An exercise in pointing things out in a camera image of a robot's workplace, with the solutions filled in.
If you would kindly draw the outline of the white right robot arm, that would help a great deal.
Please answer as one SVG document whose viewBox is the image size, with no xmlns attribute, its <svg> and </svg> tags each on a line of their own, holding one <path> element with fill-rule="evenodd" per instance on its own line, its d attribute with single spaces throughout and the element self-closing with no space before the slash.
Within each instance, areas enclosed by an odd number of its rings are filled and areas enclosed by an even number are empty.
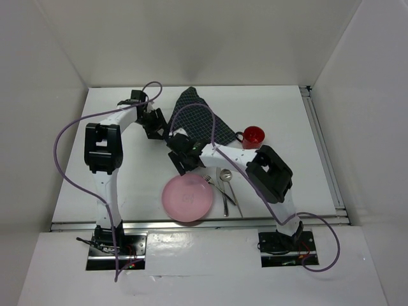
<svg viewBox="0 0 408 306">
<path fill-rule="evenodd" d="M 291 195 L 293 172 L 271 147 L 234 148 L 209 140 L 192 140 L 181 133 L 170 136 L 166 145 L 180 175 L 197 168 L 220 168 L 240 173 L 275 219 L 279 245 L 291 250 L 300 243 L 303 223 L 296 215 Z"/>
</svg>

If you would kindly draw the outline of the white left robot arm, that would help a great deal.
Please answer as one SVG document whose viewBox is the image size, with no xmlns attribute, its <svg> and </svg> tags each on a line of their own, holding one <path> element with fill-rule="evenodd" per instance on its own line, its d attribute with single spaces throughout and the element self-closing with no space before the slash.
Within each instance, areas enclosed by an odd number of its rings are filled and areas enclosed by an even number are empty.
<svg viewBox="0 0 408 306">
<path fill-rule="evenodd" d="M 119 102 L 105 120 L 85 127 L 84 161 L 97 195 L 98 216 L 92 241 L 111 254 L 121 253 L 128 243 L 118 206 L 117 176 L 124 159 L 122 132 L 132 123 L 141 125 L 148 139 L 164 140 L 167 123 L 163 113 L 152 107 L 141 90 L 132 90 L 130 98 Z"/>
</svg>

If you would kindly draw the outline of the silver fork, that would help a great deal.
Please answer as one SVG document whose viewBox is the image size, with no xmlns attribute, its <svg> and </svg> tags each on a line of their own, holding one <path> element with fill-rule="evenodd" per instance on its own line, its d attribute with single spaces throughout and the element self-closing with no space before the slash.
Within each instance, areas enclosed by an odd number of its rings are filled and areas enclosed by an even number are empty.
<svg viewBox="0 0 408 306">
<path fill-rule="evenodd" d="M 224 191 L 222 191 L 222 190 L 214 183 L 213 179 L 212 179 L 209 175 L 203 175 L 202 177 L 205 179 L 205 181 L 206 181 L 208 184 L 214 186 L 214 187 L 222 194 L 222 197 L 223 197 L 224 199 L 228 200 L 228 201 L 229 201 L 232 205 L 234 205 L 234 206 L 237 205 L 237 204 L 234 202 L 234 200 L 232 200 Z"/>
</svg>

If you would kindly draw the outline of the pink plate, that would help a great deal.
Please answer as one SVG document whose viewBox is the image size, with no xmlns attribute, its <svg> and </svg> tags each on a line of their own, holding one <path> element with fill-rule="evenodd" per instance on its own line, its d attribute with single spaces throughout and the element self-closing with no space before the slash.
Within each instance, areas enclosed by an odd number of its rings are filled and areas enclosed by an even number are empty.
<svg viewBox="0 0 408 306">
<path fill-rule="evenodd" d="M 213 204 L 213 190 L 197 174 L 173 177 L 164 187 L 161 203 L 166 214 L 178 222 L 194 222 L 205 217 Z"/>
</svg>

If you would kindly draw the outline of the silver knife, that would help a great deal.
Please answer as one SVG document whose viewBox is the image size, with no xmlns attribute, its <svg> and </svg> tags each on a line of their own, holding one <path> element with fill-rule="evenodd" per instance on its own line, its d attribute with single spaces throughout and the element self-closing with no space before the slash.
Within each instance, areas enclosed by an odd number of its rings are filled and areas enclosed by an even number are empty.
<svg viewBox="0 0 408 306">
<path fill-rule="evenodd" d="M 219 189 L 222 192 L 222 199 L 223 199 L 223 204 L 224 204 L 224 216 L 228 217 L 230 214 L 229 208 L 228 208 L 228 199 L 225 195 L 224 182 L 221 180 L 221 168 L 220 167 L 216 168 L 216 179 L 217 179 Z"/>
</svg>

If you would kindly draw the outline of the silver spoon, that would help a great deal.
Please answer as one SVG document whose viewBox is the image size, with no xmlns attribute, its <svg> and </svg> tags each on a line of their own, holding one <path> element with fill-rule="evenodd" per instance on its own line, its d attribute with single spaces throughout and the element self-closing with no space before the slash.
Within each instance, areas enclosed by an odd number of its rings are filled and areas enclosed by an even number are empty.
<svg viewBox="0 0 408 306">
<path fill-rule="evenodd" d="M 243 218 L 244 216 L 243 216 L 242 210 L 241 210 L 241 208 L 240 208 L 240 205 L 239 205 L 239 203 L 238 203 L 238 199 L 237 199 L 237 197 L 236 197 L 236 195 L 235 195 L 235 192 L 234 192 L 234 190 L 233 190 L 233 187 L 232 187 L 232 185 L 231 185 L 231 180 L 232 180 L 232 178 L 233 178 L 233 174 L 232 174 L 232 172 L 231 172 L 230 170 L 228 170 L 228 169 L 222 169 L 222 170 L 221 170 L 221 180 L 222 180 L 223 182 L 226 182 L 226 183 L 228 184 L 229 189 L 230 189 L 230 191 L 231 191 L 231 194 L 232 194 L 232 196 L 233 196 L 233 200 L 234 200 L 234 202 L 235 202 L 235 205 L 237 206 L 237 209 L 238 209 L 238 211 L 239 211 L 239 213 L 240 213 L 241 218 Z"/>
</svg>

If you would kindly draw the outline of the red mug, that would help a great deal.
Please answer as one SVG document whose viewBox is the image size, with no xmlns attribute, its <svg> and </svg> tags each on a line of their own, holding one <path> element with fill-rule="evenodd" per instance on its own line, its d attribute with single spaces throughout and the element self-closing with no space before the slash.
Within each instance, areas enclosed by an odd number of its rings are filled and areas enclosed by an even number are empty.
<svg viewBox="0 0 408 306">
<path fill-rule="evenodd" d="M 243 132 L 237 131 L 235 138 L 245 150 L 259 149 L 265 139 L 265 132 L 260 127 L 249 126 Z"/>
</svg>

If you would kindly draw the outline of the aluminium right rail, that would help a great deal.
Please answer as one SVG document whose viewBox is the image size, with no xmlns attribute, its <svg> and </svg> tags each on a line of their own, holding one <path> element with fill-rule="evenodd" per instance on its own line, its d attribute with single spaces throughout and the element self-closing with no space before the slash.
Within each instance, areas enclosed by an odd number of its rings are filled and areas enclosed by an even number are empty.
<svg viewBox="0 0 408 306">
<path fill-rule="evenodd" d="M 305 110 L 307 112 L 307 117 L 309 118 L 309 123 L 312 128 L 312 133 L 314 135 L 317 150 L 319 152 L 319 156 L 323 165 L 324 174 L 328 182 L 328 187 L 334 202 L 335 209 L 346 211 L 337 178 L 335 176 L 335 172 L 329 157 L 328 149 L 326 147 L 326 142 L 324 140 L 317 112 L 313 104 L 312 88 L 311 86 L 299 86 L 299 90 Z"/>
</svg>

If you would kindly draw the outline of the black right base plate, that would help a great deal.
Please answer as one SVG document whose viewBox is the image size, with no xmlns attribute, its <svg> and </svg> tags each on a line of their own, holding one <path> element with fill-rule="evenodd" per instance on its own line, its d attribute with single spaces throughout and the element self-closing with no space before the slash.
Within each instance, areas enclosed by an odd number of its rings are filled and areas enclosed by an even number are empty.
<svg viewBox="0 0 408 306">
<path fill-rule="evenodd" d="M 290 238 L 284 238 L 276 231 L 258 233 L 258 238 L 258 249 L 268 254 L 283 255 L 289 252 L 316 251 L 311 231 L 304 231 L 296 242 L 292 242 Z"/>
</svg>

